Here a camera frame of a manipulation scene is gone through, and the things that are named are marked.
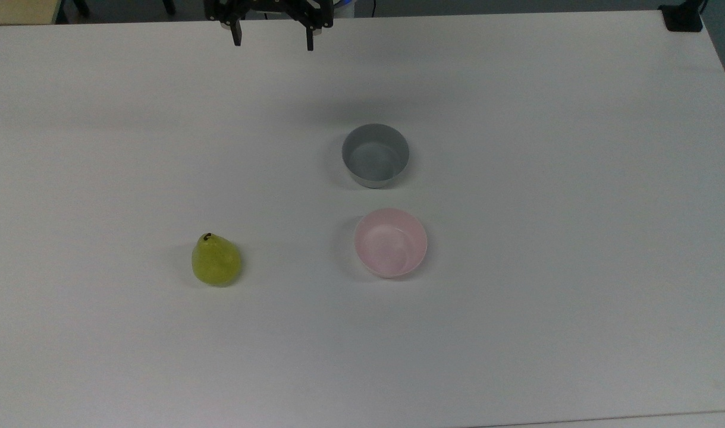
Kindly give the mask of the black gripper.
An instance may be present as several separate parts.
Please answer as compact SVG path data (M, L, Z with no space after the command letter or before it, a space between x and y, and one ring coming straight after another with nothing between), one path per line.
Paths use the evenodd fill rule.
M285 1L258 0L246 1L251 11L264 14L289 15L299 22L306 30L307 50L314 50L314 35L324 28L331 28L334 24L333 1ZM246 10L240 6L240 1L207 1L206 18L208 21L217 21L231 32L235 46L241 46L242 29L240 21Z

